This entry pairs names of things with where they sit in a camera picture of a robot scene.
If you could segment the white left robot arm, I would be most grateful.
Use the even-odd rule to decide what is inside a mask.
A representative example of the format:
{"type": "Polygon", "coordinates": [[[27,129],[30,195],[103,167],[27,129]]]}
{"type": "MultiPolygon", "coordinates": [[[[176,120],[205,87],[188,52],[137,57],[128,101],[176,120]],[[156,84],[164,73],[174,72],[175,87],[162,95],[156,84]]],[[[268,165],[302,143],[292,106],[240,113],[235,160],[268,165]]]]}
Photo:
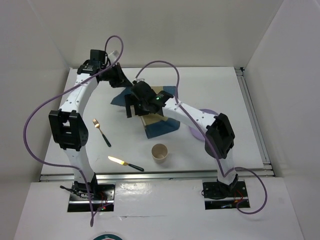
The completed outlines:
{"type": "Polygon", "coordinates": [[[96,67],[82,65],[75,80],[74,90],[58,110],[50,111],[48,118],[53,140],[64,150],[69,164],[76,167],[74,173],[74,190],[88,200],[97,197],[99,187],[96,173],[91,168],[86,151],[89,131],[83,120],[85,107],[100,81],[107,81],[113,88],[131,87],[132,83],[116,63],[102,74],[86,81],[96,67]]]}

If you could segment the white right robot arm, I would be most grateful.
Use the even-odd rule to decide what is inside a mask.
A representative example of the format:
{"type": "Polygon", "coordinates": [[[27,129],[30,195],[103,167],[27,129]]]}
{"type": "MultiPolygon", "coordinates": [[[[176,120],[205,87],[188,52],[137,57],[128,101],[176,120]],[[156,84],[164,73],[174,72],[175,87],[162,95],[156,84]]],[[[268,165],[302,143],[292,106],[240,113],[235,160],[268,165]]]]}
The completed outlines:
{"type": "Polygon", "coordinates": [[[217,162],[218,190],[223,196],[230,196],[236,189],[238,174],[232,157],[235,133],[227,115],[213,115],[194,108],[174,95],[161,90],[156,93],[148,83],[134,81],[130,93],[124,96],[127,117],[158,114],[179,121],[190,128],[196,128],[204,137],[204,149],[217,162]]]}

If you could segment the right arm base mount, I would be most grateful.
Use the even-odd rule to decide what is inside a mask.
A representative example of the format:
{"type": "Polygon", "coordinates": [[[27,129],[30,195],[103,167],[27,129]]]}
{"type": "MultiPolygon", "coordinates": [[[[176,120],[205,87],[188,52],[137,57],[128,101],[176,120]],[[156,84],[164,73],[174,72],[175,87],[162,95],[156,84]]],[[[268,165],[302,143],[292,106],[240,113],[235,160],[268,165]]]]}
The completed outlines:
{"type": "Polygon", "coordinates": [[[203,182],[201,195],[206,210],[226,210],[250,208],[247,187],[244,181],[238,181],[231,192],[223,192],[217,182],[203,182]]]}

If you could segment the beige plastic cup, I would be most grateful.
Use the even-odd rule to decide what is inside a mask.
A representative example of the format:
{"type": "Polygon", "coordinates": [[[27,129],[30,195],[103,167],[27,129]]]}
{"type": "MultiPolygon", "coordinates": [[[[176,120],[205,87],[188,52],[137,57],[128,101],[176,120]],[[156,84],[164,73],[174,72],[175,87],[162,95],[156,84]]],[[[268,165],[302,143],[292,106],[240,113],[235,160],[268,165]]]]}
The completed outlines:
{"type": "Polygon", "coordinates": [[[151,156],[156,163],[162,163],[168,156],[168,148],[161,143],[155,144],[151,149],[151,156]]]}

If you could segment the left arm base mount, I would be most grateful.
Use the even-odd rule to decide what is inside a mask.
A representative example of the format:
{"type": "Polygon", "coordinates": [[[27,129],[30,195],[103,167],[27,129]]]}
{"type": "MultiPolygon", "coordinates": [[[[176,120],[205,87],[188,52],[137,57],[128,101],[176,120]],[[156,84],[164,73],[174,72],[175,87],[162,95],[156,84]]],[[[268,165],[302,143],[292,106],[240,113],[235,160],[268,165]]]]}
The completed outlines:
{"type": "MultiPolygon", "coordinates": [[[[90,212],[90,204],[88,194],[82,191],[76,191],[75,187],[65,187],[60,185],[61,189],[70,193],[68,200],[68,213],[84,213],[90,212]]],[[[97,212],[113,212],[115,199],[115,184],[100,184],[97,186],[96,193],[91,193],[91,201],[93,211],[97,212]]]]}

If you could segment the blue beige checked cloth napkin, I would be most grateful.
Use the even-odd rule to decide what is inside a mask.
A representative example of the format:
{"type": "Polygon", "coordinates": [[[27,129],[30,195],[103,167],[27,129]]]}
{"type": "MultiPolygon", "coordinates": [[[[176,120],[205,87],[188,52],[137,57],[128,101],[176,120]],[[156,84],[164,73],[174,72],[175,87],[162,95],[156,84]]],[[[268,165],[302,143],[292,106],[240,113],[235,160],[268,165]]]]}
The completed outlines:
{"type": "MultiPolygon", "coordinates": [[[[124,90],[115,96],[110,102],[111,105],[124,107],[125,104],[125,95],[131,93],[130,87],[125,87],[124,90]]],[[[177,131],[180,128],[180,122],[168,117],[163,117],[159,114],[148,114],[140,116],[142,124],[144,126],[145,134],[148,139],[159,137],[174,131],[177,131]]]]}

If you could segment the green round sticker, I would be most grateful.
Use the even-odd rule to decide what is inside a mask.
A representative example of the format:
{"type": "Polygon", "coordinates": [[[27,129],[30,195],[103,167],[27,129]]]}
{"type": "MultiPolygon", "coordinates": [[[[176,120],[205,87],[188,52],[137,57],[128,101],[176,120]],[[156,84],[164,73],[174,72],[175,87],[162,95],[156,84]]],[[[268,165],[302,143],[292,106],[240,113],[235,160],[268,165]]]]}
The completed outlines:
{"type": "Polygon", "coordinates": [[[123,238],[117,234],[104,233],[104,234],[95,236],[92,240],[123,240],[123,238]]]}

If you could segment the aluminium right side rail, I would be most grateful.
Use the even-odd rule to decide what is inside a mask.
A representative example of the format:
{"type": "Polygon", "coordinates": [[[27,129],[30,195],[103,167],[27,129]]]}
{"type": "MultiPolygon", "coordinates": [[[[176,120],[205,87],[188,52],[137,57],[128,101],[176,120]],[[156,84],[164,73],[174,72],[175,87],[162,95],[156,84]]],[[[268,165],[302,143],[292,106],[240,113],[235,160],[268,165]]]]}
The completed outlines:
{"type": "Polygon", "coordinates": [[[257,142],[257,146],[259,149],[259,153],[262,158],[263,163],[263,169],[258,170],[258,175],[261,177],[275,177],[275,173],[273,170],[272,163],[269,158],[269,154],[265,145],[265,141],[262,135],[261,128],[259,126],[258,118],[256,115],[256,111],[254,109],[254,105],[252,102],[252,98],[248,89],[248,85],[245,80],[244,71],[245,69],[243,67],[235,67],[235,74],[238,80],[238,84],[245,102],[245,106],[248,112],[248,116],[250,119],[250,123],[254,132],[254,136],[257,142]]]}

